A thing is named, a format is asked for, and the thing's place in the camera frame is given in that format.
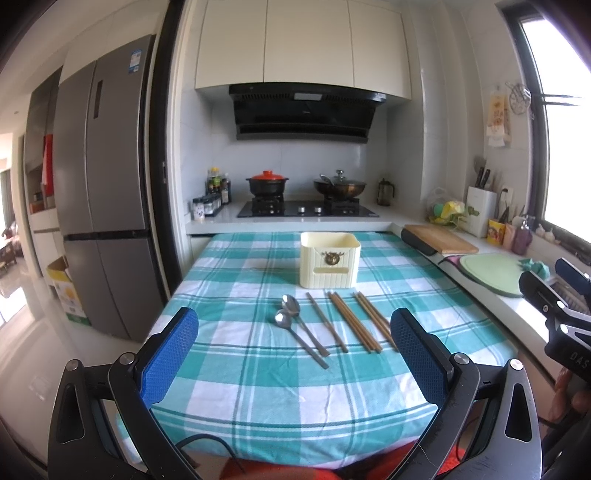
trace red cloth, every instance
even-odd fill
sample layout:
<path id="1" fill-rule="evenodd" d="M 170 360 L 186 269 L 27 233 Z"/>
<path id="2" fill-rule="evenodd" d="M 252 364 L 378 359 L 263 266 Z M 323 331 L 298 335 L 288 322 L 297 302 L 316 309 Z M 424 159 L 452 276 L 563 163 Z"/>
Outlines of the red cloth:
<path id="1" fill-rule="evenodd" d="M 404 457 L 406 457 L 406 454 L 410 451 L 413 445 L 414 442 L 407 443 L 406 445 L 401 446 L 396 450 L 384 455 L 384 458 L 380 460 L 379 465 L 369 471 L 366 480 L 385 480 L 388 478 L 388 475 L 390 475 L 394 469 L 400 465 L 402 460 L 404 460 Z M 464 453 L 465 451 L 463 449 L 458 448 L 457 455 L 460 458 L 464 456 Z M 447 472 L 459 464 L 460 462 L 457 461 L 456 457 L 456 448 L 454 447 L 447 456 L 445 462 L 443 462 L 443 465 L 439 469 L 438 473 L 441 474 Z"/>
<path id="2" fill-rule="evenodd" d="M 410 451 L 414 442 L 407 443 L 404 446 L 393 450 L 385 454 L 379 461 L 379 465 L 374 467 L 369 471 L 366 476 L 366 480 L 385 480 L 388 476 L 394 471 L 394 469 L 400 465 L 400 462 L 404 459 L 406 454 Z M 462 458 L 465 454 L 463 449 L 457 450 L 457 455 Z M 264 462 L 254 462 L 251 460 L 241 460 L 240 463 L 244 466 L 246 473 L 249 475 L 255 473 L 269 473 L 272 471 L 278 471 L 277 478 L 281 478 L 281 474 L 285 474 L 286 472 L 289 473 L 296 473 L 299 472 L 299 478 L 302 479 L 310 479 L 310 480 L 340 480 L 340 478 L 330 470 L 324 470 L 319 468 L 305 468 L 305 467 L 294 467 L 294 466 L 287 466 L 287 465 L 275 465 L 273 463 L 264 463 Z M 444 473 L 455 466 L 459 465 L 460 462 L 457 461 L 456 457 L 456 449 L 455 447 L 452 449 L 450 454 L 448 455 L 445 462 L 439 469 L 439 473 Z M 236 479 L 239 480 L 243 477 L 242 470 L 238 467 L 236 462 L 232 459 L 229 459 L 226 462 L 226 465 L 222 469 L 222 473 L 220 475 L 220 480 L 229 480 L 229 479 Z"/>
<path id="3" fill-rule="evenodd" d="M 330 470 L 324 470 L 319 468 L 305 468 L 301 466 L 287 466 L 287 465 L 275 465 L 273 463 L 265 462 L 254 462 L 252 460 L 240 460 L 240 463 L 246 470 L 246 473 L 253 475 L 255 473 L 268 473 L 277 471 L 277 478 L 280 479 L 286 472 L 293 473 L 294 476 L 306 480 L 341 480 Z M 226 480 L 235 478 L 239 480 L 243 478 L 244 474 L 238 467 L 233 459 L 229 459 L 222 469 L 220 474 L 220 480 Z"/>

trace spoon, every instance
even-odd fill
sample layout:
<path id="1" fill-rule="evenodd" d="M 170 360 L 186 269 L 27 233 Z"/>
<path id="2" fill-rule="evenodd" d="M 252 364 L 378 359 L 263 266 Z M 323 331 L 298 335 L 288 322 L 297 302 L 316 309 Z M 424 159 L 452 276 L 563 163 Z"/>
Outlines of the spoon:
<path id="1" fill-rule="evenodd" d="M 277 310 L 277 313 L 275 314 L 275 324 L 280 328 L 289 330 L 291 334 L 295 337 L 295 339 L 298 341 L 298 343 L 306 349 L 306 352 L 308 352 L 312 356 L 312 358 L 320 364 L 322 368 L 326 369 L 329 367 L 328 364 L 324 360 L 322 360 L 318 356 L 318 354 L 316 354 L 316 352 L 312 350 L 312 348 L 310 348 L 310 345 L 303 341 L 302 338 L 291 329 L 291 315 L 288 311 L 283 309 Z"/>
<path id="2" fill-rule="evenodd" d="M 283 295 L 281 297 L 281 300 L 282 300 L 282 306 L 285 310 L 287 310 L 287 313 L 289 313 L 292 317 L 295 317 L 300 321 L 302 327 L 304 328 L 304 330 L 306 331 L 306 333 L 310 337 L 310 340 L 312 340 L 312 343 L 314 344 L 316 349 L 320 352 L 320 354 L 322 356 L 329 356 L 330 352 L 326 348 L 324 348 L 318 340 L 316 340 L 316 337 L 314 335 L 312 335 L 312 332 L 308 329 L 308 327 L 304 323 L 304 320 L 301 319 L 300 304 L 295 299 L 295 297 L 292 297 L 291 295 Z"/>

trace teal plaid tablecloth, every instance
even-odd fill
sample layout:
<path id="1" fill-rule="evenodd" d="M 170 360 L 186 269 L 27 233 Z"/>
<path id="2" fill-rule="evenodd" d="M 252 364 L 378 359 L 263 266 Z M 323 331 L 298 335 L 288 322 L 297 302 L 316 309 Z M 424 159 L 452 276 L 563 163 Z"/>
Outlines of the teal plaid tablecloth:
<path id="1" fill-rule="evenodd" d="M 386 318 L 406 307 L 451 352 L 465 352 L 475 362 L 503 365 L 515 355 L 486 314 L 399 237 L 355 236 L 361 242 L 356 289 Z M 152 330 L 161 331 L 180 307 L 199 315 L 197 341 L 165 399 L 152 408 L 172 441 L 211 433 L 242 459 L 337 468 L 425 429 L 436 407 L 426 403 L 401 355 L 350 291 L 339 293 L 381 340 L 381 354 L 367 353 L 324 291 L 309 290 L 349 353 L 336 347 L 308 290 L 298 285 L 299 257 L 299 233 L 236 233 L 216 235 L 197 259 Z M 329 349 L 328 370 L 273 325 L 286 293 L 298 298 L 302 318 Z M 227 455 L 210 440 L 190 447 Z"/>

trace wooden chopsticks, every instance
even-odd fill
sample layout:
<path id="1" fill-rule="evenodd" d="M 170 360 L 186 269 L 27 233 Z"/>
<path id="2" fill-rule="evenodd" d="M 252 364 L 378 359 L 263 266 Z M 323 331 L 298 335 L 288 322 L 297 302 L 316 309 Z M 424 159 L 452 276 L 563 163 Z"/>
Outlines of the wooden chopsticks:
<path id="1" fill-rule="evenodd" d="M 365 349 L 370 353 L 372 351 L 380 353 L 383 350 L 380 344 L 371 336 L 368 330 L 363 326 L 363 323 L 361 323 L 361 321 L 355 316 L 339 294 L 329 293 L 328 296 Z"/>
<path id="2" fill-rule="evenodd" d="M 367 299 L 365 295 L 361 292 L 353 293 L 353 297 L 359 302 L 361 308 L 365 310 L 365 313 L 368 314 L 369 318 L 373 321 L 376 328 L 382 333 L 385 339 L 388 341 L 390 345 L 398 352 L 398 347 L 396 347 L 396 343 L 392 336 L 390 335 L 389 327 L 390 325 L 384 318 L 384 316 L 378 311 L 376 307 Z"/>
<path id="3" fill-rule="evenodd" d="M 320 306 L 316 303 L 314 297 L 312 295 L 310 295 L 309 291 L 307 291 L 306 294 L 308 295 L 308 298 L 312 302 L 312 306 L 314 307 L 314 310 L 316 310 L 316 313 L 318 314 L 318 316 L 320 317 L 322 322 L 326 325 L 326 328 L 328 328 L 330 330 L 330 333 L 333 334 L 333 337 L 335 337 L 336 342 L 340 345 L 343 352 L 348 353 L 349 349 L 345 345 L 343 339 L 339 336 L 339 334 L 335 330 L 335 327 L 330 322 L 330 320 L 328 318 L 326 318 L 326 316 L 324 315 L 324 312 L 320 309 Z"/>

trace refrigerator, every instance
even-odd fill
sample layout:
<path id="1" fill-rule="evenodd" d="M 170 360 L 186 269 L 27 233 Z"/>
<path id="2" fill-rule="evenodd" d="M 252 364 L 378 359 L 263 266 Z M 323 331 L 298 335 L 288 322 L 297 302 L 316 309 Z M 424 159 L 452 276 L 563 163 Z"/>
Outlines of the refrigerator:
<path id="1" fill-rule="evenodd" d="M 138 38 L 64 80 L 54 120 L 54 190 L 69 274 L 91 325 L 136 341 L 166 301 L 145 178 L 153 42 Z"/>

